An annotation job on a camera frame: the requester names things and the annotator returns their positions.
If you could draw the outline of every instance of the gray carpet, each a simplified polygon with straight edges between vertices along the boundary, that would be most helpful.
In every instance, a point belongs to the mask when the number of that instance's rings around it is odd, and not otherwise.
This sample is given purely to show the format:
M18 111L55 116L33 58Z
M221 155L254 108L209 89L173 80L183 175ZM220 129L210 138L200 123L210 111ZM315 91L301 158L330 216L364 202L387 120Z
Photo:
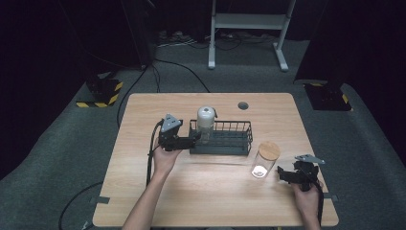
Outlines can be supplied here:
M302 82L293 83L307 44L285 41L287 73L280 71L270 42L217 49L215 70L207 69L207 48L163 47L156 56L188 66L211 92L292 94L315 153L327 161L321 169L329 190L338 196L335 208L340 222L330 229L406 229L405 168L357 93L348 85L342 87L353 111L315 111ZM217 45L231 48L236 44L218 41ZM153 65L160 74L160 92L206 92L187 69L159 61ZM0 182L0 229L57 229L68 201L103 180L119 130L116 116L121 120L124 94L140 75L134 70L118 73L124 87L114 106L78 108L76 98L72 99L25 161ZM130 93L154 92L156 77L149 67ZM71 203L64 213L63 229L79 230L91 224L93 198L100 189L96 185Z

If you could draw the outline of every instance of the black tripod base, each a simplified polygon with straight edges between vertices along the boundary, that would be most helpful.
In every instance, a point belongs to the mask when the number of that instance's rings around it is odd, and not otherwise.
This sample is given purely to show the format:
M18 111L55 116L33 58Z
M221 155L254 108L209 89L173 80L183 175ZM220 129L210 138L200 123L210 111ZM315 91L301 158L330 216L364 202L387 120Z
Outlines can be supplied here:
M108 107L119 97L123 86L118 80L97 80L87 82L89 91L79 95L76 103L78 107Z
M305 92L314 110L350 111L347 96L340 89L331 91L323 84L304 84Z

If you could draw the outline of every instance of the human arm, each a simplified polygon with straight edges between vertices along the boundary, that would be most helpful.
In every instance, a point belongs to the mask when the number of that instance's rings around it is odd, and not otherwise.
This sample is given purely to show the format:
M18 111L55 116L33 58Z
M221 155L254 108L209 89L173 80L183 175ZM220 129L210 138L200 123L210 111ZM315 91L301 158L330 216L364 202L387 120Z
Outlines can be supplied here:
M154 172L144 192L128 215L124 230L149 230L159 196L176 158L182 150L165 151L157 146L153 153Z
M310 190L303 192L299 184L291 184L296 197L296 206L301 213L306 230L320 230L320 223L317 219L319 210L319 191L312 185Z

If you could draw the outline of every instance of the forearm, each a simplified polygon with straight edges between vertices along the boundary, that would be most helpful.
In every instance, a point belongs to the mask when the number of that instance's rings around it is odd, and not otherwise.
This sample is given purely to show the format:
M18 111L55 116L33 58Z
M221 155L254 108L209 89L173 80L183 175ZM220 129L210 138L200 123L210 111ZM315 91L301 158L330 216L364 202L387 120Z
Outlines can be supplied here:
M167 175L152 176L146 190L131 210L123 229L149 230L166 179Z
M309 215L309 214L302 214L302 219L304 221L304 229L305 230L321 230L319 220L317 216Z

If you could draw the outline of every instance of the human hand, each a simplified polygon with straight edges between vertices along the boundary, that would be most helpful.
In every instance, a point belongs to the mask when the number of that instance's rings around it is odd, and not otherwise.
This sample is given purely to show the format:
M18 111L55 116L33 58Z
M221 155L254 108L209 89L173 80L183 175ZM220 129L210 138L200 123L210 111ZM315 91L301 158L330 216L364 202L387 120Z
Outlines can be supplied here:
M165 151L161 146L158 146L158 139L155 140L154 149L154 174L168 176L173 169L177 156L182 150Z
M311 184L310 190L303 192L300 184L291 184L296 197L296 206L302 215L305 229L320 229L320 223L317 218L319 211L319 191L316 186Z

